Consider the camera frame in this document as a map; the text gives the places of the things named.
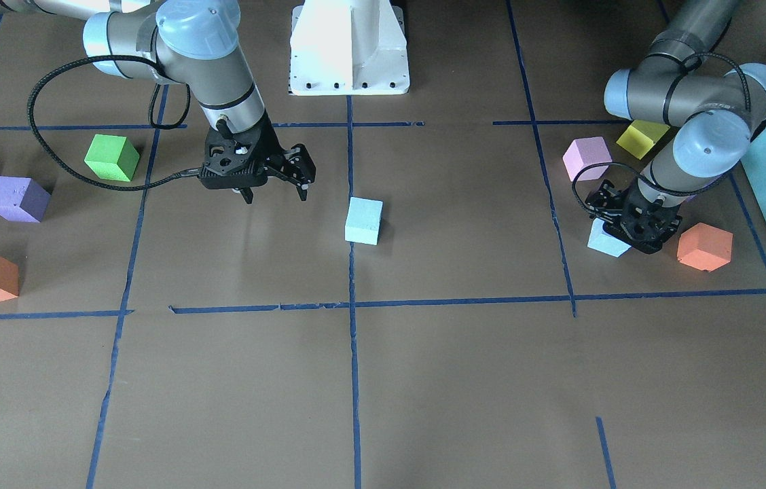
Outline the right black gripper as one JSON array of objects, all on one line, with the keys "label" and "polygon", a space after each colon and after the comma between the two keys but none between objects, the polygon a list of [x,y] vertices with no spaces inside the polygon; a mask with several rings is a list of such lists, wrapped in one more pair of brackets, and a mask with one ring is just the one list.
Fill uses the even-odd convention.
[{"label": "right black gripper", "polygon": [[222,115],[207,133],[199,175],[202,185],[207,189],[239,189],[244,201],[252,204],[255,195],[251,187],[276,177],[293,185],[300,201],[307,201],[316,166],[306,146],[297,143],[285,151],[266,112],[244,131],[230,129],[228,121]]}]

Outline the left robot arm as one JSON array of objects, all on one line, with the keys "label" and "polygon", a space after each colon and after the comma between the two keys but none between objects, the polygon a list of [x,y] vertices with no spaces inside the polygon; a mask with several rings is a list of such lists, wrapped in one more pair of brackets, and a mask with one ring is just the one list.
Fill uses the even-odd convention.
[{"label": "left robot arm", "polygon": [[700,75],[719,58],[737,1],[687,1],[635,69],[620,69],[604,89],[611,115],[678,128],[631,185],[601,183],[583,204],[604,231],[641,253],[660,251],[682,221],[679,207],[733,169],[766,120],[766,65],[730,62],[724,75]]}]

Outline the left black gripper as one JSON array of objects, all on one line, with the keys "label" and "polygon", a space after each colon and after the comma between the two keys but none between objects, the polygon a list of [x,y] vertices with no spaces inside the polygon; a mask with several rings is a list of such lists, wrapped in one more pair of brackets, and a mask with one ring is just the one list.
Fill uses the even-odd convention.
[{"label": "left black gripper", "polygon": [[604,179],[585,199],[585,206],[592,219],[619,221],[618,238],[646,254],[661,251],[682,220],[678,205],[664,207],[659,197],[646,199],[637,183],[619,191]]}]

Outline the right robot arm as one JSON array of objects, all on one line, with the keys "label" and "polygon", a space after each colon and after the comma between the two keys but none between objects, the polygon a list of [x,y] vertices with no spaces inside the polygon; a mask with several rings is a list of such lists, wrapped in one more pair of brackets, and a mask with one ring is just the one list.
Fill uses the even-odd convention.
[{"label": "right robot arm", "polygon": [[159,86],[181,84],[209,124],[204,159],[197,167],[148,183],[136,192],[178,179],[199,179],[206,189],[231,189],[246,203],[269,179],[292,185],[302,200],[316,168],[304,145],[278,142],[255,78],[239,43],[236,1],[0,1],[0,15],[42,13],[84,22],[85,58],[41,78],[26,103],[27,123],[61,169],[88,185],[106,188],[73,170],[48,145],[35,121],[39,93],[57,75],[85,65],[124,79]]}]

